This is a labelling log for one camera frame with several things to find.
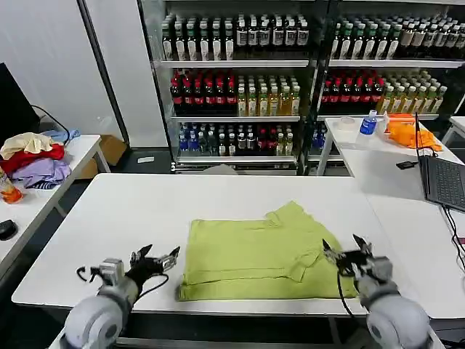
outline laptop keyboard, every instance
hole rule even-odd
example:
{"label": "laptop keyboard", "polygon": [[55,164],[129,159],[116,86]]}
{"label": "laptop keyboard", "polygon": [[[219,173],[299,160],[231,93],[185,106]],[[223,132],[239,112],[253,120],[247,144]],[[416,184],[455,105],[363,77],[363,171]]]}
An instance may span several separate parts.
{"label": "laptop keyboard", "polygon": [[446,161],[430,161],[429,165],[434,167],[437,178],[437,198],[445,203],[465,207],[460,165]]}

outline black monitor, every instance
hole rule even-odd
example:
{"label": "black monitor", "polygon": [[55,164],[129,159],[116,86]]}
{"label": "black monitor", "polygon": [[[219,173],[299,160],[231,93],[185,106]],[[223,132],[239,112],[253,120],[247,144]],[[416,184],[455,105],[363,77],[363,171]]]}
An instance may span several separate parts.
{"label": "black monitor", "polygon": [[24,132],[36,132],[40,119],[5,63],[0,63],[0,147]]}

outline laptop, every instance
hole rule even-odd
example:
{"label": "laptop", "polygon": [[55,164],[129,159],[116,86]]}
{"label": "laptop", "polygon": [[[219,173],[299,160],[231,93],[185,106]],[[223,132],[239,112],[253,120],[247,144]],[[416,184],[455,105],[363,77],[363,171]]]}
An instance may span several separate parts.
{"label": "laptop", "polygon": [[10,137],[37,132],[40,119],[5,63],[0,63],[0,105],[0,147]]}
{"label": "laptop", "polygon": [[[431,148],[423,147],[419,130],[416,113],[415,148],[425,199],[465,212],[465,165],[436,157]],[[424,149],[429,149],[433,156],[425,155]]]}

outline computer mouse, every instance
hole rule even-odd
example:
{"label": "computer mouse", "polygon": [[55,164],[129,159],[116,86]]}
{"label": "computer mouse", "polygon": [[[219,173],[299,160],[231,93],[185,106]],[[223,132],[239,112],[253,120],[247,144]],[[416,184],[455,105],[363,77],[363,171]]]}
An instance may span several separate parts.
{"label": "computer mouse", "polygon": [[0,240],[5,241],[12,238],[17,233],[17,225],[12,220],[5,220],[0,223]]}

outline red cloth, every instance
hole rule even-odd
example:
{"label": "red cloth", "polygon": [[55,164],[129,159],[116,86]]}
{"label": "red cloth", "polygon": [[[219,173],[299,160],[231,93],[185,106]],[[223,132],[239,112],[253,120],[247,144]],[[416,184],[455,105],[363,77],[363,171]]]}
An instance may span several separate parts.
{"label": "red cloth", "polygon": [[51,158],[54,160],[61,160],[65,155],[65,147],[60,144],[52,144],[51,151],[41,151],[39,154],[27,153],[25,151],[18,151],[13,154],[8,160],[0,160],[0,167],[9,175],[12,172],[29,165],[36,159]]}

